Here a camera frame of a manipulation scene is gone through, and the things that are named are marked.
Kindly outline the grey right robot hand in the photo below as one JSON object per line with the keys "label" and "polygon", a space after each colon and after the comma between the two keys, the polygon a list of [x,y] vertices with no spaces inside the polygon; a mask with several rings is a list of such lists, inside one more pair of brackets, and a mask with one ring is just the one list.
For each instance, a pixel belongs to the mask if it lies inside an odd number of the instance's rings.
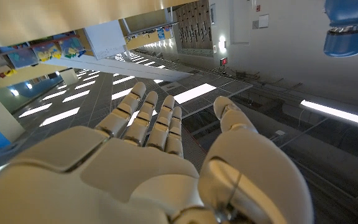
{"label": "grey right robot hand", "polygon": [[0,223],[313,223],[306,180],[229,98],[201,169],[181,109],[137,83],[96,127],[75,126],[0,169]]}

